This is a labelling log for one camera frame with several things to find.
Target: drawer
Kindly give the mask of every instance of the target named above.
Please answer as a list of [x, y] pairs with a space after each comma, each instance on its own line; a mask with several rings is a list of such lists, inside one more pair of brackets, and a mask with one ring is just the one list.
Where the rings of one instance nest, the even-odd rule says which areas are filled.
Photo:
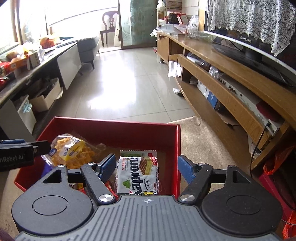
[[163, 35], [157, 36], [157, 54], [168, 62], [170, 39]]
[[[253, 141], [255, 143], [258, 142], [260, 135], [264, 130], [264, 126], [244, 103], [231, 94], [224, 85], [214, 79], [208, 72], [188, 60], [183, 55], [179, 54], [178, 57], [176, 57], [176, 55], [170, 56], [170, 59], [177, 59], [180, 65], [200, 80], [234, 116], [243, 129], [251, 136]], [[268, 144], [270, 136], [271, 134], [265, 131], [262, 140], [259, 143], [259, 149]]]

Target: red box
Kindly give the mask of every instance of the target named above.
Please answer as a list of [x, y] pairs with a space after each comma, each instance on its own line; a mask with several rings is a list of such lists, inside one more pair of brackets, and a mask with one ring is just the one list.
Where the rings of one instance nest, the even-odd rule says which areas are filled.
[[[180, 194], [180, 173], [177, 159], [181, 153], [180, 126], [159, 123], [136, 123], [108, 120], [90, 120], [54, 117], [38, 141], [52, 142], [57, 135], [75, 132], [92, 144], [104, 143], [108, 147], [130, 150], [156, 150], [165, 153], [165, 164], [160, 194]], [[15, 179], [15, 185], [26, 191], [41, 177], [45, 162], [35, 158], [35, 164], [22, 167]]]

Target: sofa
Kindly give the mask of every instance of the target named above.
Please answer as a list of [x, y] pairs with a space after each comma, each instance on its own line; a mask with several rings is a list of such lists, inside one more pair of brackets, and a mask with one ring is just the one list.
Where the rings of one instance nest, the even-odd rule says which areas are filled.
[[77, 42], [80, 61], [82, 63], [91, 63], [94, 69], [94, 58], [96, 54], [99, 53], [99, 36], [85, 38], [68, 37], [60, 39], [65, 40], [62, 43], [56, 45], [57, 48]]

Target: wafer package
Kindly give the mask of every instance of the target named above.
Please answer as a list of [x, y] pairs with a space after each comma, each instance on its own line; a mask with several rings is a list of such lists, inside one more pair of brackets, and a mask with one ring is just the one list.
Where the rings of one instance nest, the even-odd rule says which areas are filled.
[[117, 174], [117, 194], [158, 194], [158, 166], [154, 156], [120, 157]]

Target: red plastic bag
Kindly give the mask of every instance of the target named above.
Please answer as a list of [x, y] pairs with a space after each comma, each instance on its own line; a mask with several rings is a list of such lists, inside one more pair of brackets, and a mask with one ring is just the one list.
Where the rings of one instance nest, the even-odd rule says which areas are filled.
[[[291, 213], [291, 216], [289, 217], [288, 223], [296, 223], [296, 212], [293, 211]], [[296, 226], [292, 226], [286, 223], [283, 229], [283, 237], [284, 239], [288, 239], [291, 237], [296, 236]]]
[[274, 159], [270, 159], [264, 164], [263, 171], [267, 175], [274, 174], [282, 165], [282, 163], [287, 159], [287, 157], [291, 154], [294, 148], [296, 148], [296, 143], [292, 143], [288, 147], [279, 149], [275, 153]]

